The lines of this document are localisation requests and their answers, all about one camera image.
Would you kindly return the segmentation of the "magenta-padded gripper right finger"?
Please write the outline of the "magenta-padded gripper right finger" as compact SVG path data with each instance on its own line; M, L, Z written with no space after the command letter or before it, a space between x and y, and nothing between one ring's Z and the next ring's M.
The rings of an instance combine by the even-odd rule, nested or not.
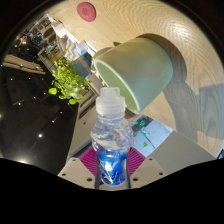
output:
M127 173L132 189L146 186L166 176L166 172L153 157L145 157L133 147L127 155Z

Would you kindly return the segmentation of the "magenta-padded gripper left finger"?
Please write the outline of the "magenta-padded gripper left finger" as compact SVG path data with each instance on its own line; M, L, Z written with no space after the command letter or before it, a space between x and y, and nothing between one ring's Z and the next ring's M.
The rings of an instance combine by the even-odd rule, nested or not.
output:
M71 157L58 176L81 187L97 189L98 158L94 149L88 149L79 157Z

